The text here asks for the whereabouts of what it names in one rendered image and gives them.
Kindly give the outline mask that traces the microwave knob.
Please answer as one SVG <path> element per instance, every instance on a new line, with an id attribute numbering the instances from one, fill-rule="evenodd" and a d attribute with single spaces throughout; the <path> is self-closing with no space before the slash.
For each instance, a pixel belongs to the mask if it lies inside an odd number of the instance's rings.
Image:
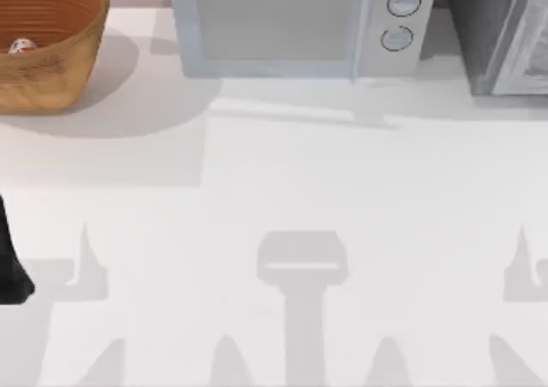
<path id="1" fill-rule="evenodd" d="M 398 52 L 407 49 L 414 41 L 413 32 L 404 26 L 393 27 L 383 32 L 380 43 L 390 52 Z"/>
<path id="2" fill-rule="evenodd" d="M 388 0 L 387 9 L 395 17 L 409 17 L 416 13 L 421 0 Z"/>

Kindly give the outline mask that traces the microwave door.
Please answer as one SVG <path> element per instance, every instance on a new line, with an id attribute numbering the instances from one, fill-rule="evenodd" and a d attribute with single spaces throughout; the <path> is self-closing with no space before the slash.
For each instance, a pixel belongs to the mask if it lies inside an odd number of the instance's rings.
<path id="1" fill-rule="evenodd" d="M 359 76 L 370 0 L 171 0 L 191 78 Z"/>

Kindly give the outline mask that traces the pale microwave oven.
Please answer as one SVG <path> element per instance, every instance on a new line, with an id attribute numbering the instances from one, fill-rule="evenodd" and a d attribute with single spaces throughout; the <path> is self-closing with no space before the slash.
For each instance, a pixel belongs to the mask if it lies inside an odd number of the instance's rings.
<path id="1" fill-rule="evenodd" d="M 412 74 L 434 0 L 170 0 L 193 78 Z"/>

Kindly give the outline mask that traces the wooden basket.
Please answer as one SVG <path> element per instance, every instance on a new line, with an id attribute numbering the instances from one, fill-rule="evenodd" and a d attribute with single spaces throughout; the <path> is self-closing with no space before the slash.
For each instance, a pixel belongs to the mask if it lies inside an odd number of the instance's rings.
<path id="1" fill-rule="evenodd" d="M 110 0 L 0 0 L 0 114 L 66 109 L 94 67 Z M 18 38 L 37 49 L 9 54 Z"/>

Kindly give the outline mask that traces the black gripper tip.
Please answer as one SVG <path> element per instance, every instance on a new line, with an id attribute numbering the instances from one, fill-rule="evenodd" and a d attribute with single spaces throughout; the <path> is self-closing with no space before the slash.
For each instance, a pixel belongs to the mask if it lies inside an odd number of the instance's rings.
<path id="1" fill-rule="evenodd" d="M 33 280 L 19 261 L 0 194 L 0 305 L 21 305 L 35 292 Z"/>

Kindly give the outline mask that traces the red and white can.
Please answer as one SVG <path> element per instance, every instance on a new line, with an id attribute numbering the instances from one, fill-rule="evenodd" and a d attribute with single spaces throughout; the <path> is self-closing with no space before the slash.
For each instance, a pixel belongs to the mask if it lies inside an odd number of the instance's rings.
<path id="1" fill-rule="evenodd" d="M 34 51 L 37 49 L 36 44 L 27 38 L 18 38 L 12 42 L 12 44 L 9 47 L 8 53 L 9 54 L 16 54 L 21 53 L 25 51 Z"/>

